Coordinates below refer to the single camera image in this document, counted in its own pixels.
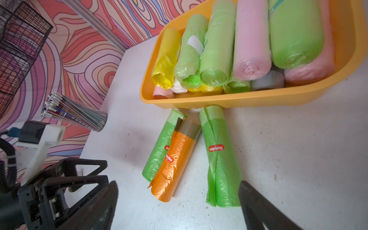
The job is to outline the light green trash bag roll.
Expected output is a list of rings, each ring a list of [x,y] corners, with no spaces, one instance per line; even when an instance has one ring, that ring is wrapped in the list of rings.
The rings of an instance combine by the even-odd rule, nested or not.
[[[251,81],[238,79],[231,74],[228,82],[223,85],[223,90],[225,94],[246,93],[251,91],[251,83]]]

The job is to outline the white blue-capped roll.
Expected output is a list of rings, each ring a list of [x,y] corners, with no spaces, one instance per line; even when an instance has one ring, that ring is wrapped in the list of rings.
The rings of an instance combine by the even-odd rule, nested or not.
[[[185,94],[188,92],[186,88],[184,88],[177,78],[174,79],[173,86],[170,89],[174,94]]]

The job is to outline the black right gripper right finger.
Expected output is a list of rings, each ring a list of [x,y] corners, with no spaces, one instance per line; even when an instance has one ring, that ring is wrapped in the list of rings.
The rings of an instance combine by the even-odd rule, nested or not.
[[[242,212],[249,230],[300,230],[252,185],[242,181],[238,190]]]

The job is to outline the yellow plastic storage box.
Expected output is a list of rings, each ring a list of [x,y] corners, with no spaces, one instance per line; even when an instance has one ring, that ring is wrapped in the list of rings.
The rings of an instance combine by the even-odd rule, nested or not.
[[[292,86],[283,89],[264,90],[241,94],[205,96],[187,93],[174,99],[153,98],[155,85],[151,80],[163,34],[168,28],[183,33],[187,20],[194,14],[210,18],[213,1],[204,1],[169,22],[159,33],[140,87],[140,98],[146,104],[160,108],[201,108],[208,105],[231,107],[295,106],[314,101],[324,95],[330,87],[348,78],[362,64],[368,52],[368,23],[364,1],[330,1],[330,18],[333,26],[335,47],[334,73],[316,83]]]

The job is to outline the dark grey trash bag roll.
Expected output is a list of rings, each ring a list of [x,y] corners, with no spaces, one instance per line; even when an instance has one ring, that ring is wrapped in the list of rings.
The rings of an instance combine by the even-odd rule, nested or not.
[[[253,80],[251,83],[251,91],[262,91],[285,88],[284,70],[276,66],[272,66],[267,75]]]

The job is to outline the yellow trash bag roll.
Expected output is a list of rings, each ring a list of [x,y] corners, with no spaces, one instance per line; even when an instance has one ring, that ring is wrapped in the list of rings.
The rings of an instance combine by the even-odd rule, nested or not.
[[[192,93],[214,93],[214,94],[222,94],[223,92],[223,87],[219,86],[219,87],[212,87],[212,86],[208,86],[206,84],[201,85],[198,88],[193,88],[193,89],[187,89],[189,92]]]

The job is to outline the orange trash bag roll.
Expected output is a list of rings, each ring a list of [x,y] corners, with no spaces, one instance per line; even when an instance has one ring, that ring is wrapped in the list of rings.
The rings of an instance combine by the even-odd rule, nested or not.
[[[170,202],[191,157],[201,126],[194,121],[179,119],[164,160],[151,181],[152,195],[162,202]]]

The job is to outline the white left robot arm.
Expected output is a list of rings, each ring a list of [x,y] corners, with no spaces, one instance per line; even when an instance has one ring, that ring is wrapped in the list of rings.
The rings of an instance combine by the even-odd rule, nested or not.
[[[65,158],[24,185],[16,182],[15,148],[1,139],[1,229],[109,230],[117,201],[102,160]]]

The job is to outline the pink labelled trash bag roll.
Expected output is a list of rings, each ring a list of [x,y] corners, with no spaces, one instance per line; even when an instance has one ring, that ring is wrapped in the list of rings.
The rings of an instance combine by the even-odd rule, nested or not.
[[[159,86],[155,86],[152,96],[156,100],[173,99],[174,93],[170,89],[163,89]]]

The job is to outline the large green trash bag roll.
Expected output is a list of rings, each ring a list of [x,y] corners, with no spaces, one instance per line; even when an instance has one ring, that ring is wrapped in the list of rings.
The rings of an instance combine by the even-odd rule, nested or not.
[[[281,69],[294,69],[315,60],[324,46],[318,1],[268,1],[272,60]]]

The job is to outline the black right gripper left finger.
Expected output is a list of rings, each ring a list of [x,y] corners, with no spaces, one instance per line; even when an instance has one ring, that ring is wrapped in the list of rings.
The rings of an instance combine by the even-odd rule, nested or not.
[[[109,183],[64,222],[59,230],[110,230],[118,198],[116,181]]]

